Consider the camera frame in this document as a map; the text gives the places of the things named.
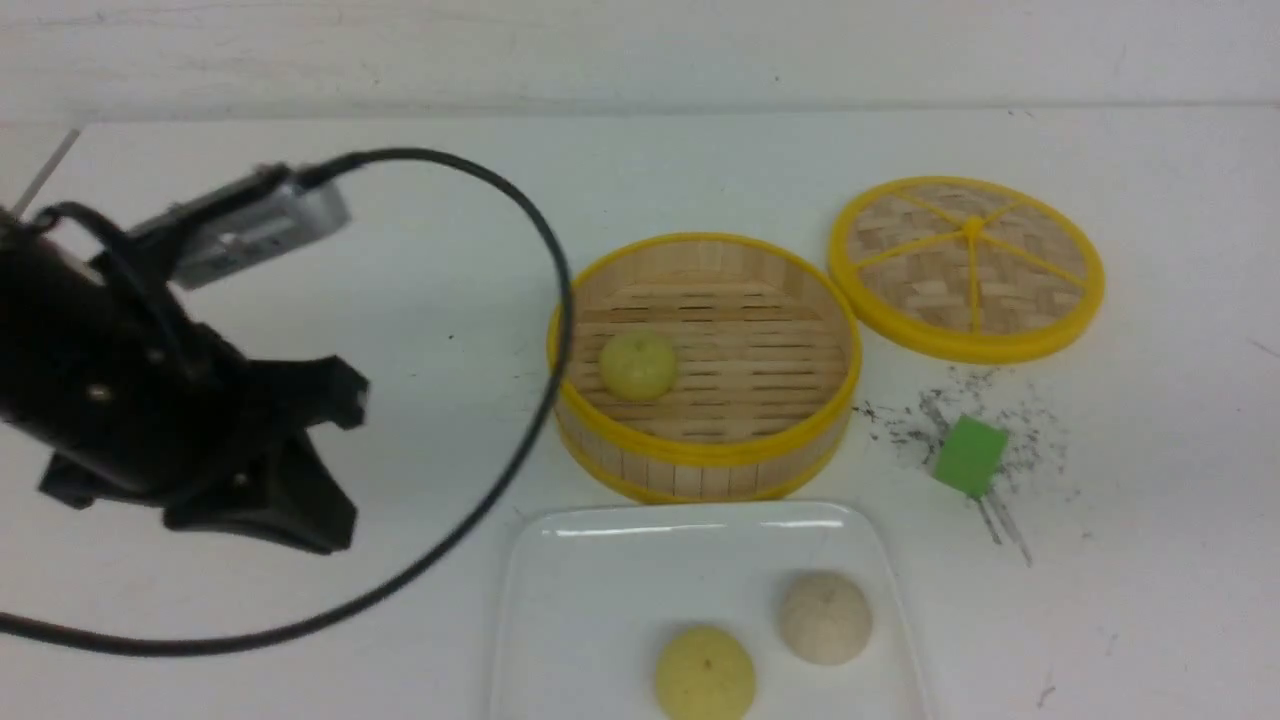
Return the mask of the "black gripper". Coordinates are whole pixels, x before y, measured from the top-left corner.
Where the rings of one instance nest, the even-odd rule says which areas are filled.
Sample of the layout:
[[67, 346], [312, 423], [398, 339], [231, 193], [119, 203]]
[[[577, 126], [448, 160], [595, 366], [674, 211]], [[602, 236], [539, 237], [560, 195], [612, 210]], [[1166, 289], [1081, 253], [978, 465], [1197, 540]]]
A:
[[338, 356], [247, 357], [105, 237], [86, 264], [31, 225], [3, 232], [3, 420], [52, 448], [40, 489], [160, 507], [173, 532], [348, 550], [358, 510], [305, 429], [361, 427], [369, 379]]

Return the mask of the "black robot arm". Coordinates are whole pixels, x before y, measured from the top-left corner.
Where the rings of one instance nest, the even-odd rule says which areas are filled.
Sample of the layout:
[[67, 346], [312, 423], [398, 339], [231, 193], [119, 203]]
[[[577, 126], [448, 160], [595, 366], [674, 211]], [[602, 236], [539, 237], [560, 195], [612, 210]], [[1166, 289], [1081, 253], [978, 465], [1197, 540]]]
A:
[[365, 419], [339, 357], [246, 357], [202, 323], [187, 372], [122, 281], [19, 225], [3, 232], [3, 420], [52, 456], [38, 489], [72, 509], [156, 509], [169, 530], [310, 553], [347, 550], [358, 511], [308, 436]]

